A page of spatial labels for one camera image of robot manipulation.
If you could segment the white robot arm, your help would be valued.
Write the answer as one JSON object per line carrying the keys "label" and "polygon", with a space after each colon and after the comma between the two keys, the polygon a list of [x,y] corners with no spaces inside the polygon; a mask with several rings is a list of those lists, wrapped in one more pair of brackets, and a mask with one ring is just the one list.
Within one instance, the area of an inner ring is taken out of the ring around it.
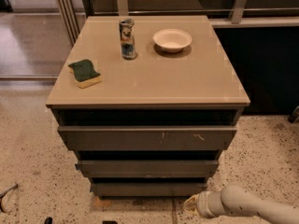
{"label": "white robot arm", "polygon": [[185,201],[183,208],[205,218],[256,216],[270,224],[299,224],[298,207],[263,200],[237,185],[194,194]]}

